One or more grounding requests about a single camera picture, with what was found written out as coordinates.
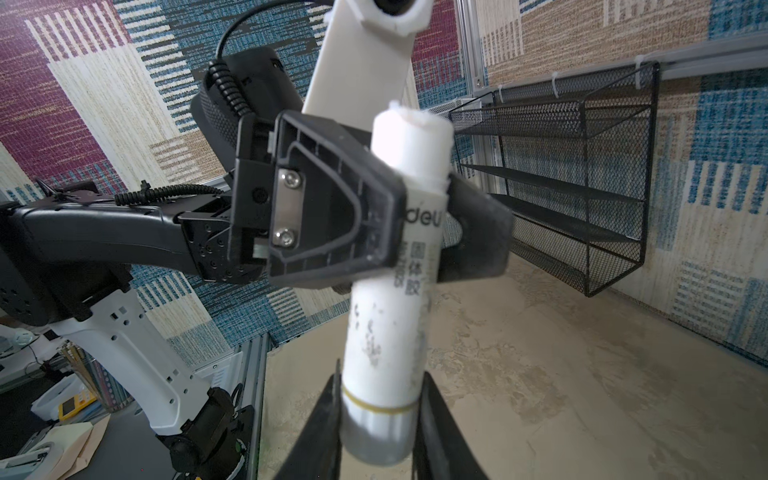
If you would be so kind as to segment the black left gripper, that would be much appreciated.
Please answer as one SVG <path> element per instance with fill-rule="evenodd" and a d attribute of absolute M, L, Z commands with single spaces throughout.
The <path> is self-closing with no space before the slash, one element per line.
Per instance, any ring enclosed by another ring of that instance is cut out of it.
<path fill-rule="evenodd" d="M 407 188 L 371 152 L 370 132 L 284 111 L 274 166 L 272 129 L 254 114 L 242 117 L 230 191 L 200 196 L 200 207 L 179 216 L 197 274 L 247 284 L 268 263 L 275 286 L 323 289 L 393 267 Z"/>

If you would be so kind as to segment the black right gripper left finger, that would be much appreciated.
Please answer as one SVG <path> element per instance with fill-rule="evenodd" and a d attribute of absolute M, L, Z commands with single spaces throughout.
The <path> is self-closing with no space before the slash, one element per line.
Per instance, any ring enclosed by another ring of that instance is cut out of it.
<path fill-rule="evenodd" d="M 339 478 L 342 459 L 341 364 L 329 377 L 275 480 Z"/>

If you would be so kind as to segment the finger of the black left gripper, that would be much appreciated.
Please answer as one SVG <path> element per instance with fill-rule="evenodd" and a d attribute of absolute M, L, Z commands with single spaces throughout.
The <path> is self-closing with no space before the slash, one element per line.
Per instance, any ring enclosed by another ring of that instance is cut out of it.
<path fill-rule="evenodd" d="M 515 216 L 490 194 L 451 173 L 447 213 L 461 226 L 461 238 L 442 249 L 438 283 L 501 276 L 508 264 Z"/>

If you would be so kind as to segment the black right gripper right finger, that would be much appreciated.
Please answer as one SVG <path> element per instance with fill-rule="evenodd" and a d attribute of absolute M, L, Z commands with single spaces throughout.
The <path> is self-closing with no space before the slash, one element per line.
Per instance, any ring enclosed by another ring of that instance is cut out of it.
<path fill-rule="evenodd" d="M 429 372 L 418 404 L 412 478 L 488 480 Z"/>

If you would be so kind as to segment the white glue stick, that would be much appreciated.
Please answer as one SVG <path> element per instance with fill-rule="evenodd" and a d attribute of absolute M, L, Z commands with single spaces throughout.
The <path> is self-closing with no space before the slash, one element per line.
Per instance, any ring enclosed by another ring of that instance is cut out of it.
<path fill-rule="evenodd" d="M 403 179 L 407 201 L 394 267 L 351 292 L 340 438 L 370 465 L 396 465 L 414 447 L 452 146 L 448 120 L 397 102 L 373 123 L 372 153 Z"/>

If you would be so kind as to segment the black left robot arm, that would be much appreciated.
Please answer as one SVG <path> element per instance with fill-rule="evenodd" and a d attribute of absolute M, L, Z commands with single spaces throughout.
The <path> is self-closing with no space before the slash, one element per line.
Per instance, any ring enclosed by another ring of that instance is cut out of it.
<path fill-rule="evenodd" d="M 95 357 L 144 409 L 174 469 L 232 479 L 248 449 L 233 398 L 204 384 L 147 321 L 133 265 L 214 283 L 350 287 L 344 361 L 282 479 L 335 479 L 349 452 L 413 460 L 419 479 L 484 471 L 425 369 L 431 291 L 501 274 L 512 215 L 455 174 L 445 119 L 399 104 L 407 47 L 325 45 L 305 99 L 276 53 L 218 54 L 193 110 L 229 191 L 92 182 L 1 207 L 1 306 Z"/>

